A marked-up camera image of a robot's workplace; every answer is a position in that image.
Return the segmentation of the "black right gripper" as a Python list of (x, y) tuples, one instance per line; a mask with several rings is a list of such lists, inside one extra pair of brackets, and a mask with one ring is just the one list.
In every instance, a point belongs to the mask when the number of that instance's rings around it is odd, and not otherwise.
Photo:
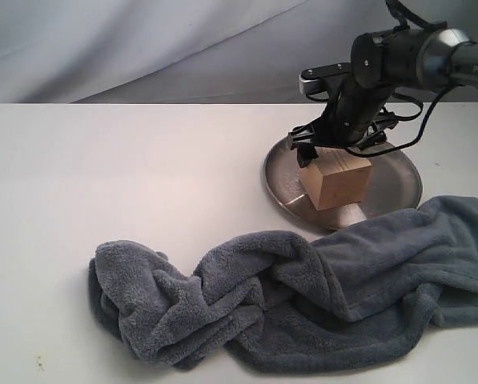
[(320, 117), (289, 133), (299, 167), (319, 157), (315, 147), (340, 148), (359, 142), (394, 90), (394, 86), (342, 86)]

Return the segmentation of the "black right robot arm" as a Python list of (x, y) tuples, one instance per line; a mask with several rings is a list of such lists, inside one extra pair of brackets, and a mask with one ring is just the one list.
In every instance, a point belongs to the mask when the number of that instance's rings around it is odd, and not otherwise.
[(478, 44), (463, 31), (396, 27), (355, 39), (349, 62), (304, 70), (301, 93), (316, 101), (320, 117), (288, 135), (299, 167), (319, 148), (370, 158), (368, 148), (386, 142), (386, 130), (421, 118), (426, 127), (436, 105), (461, 86), (478, 89)]

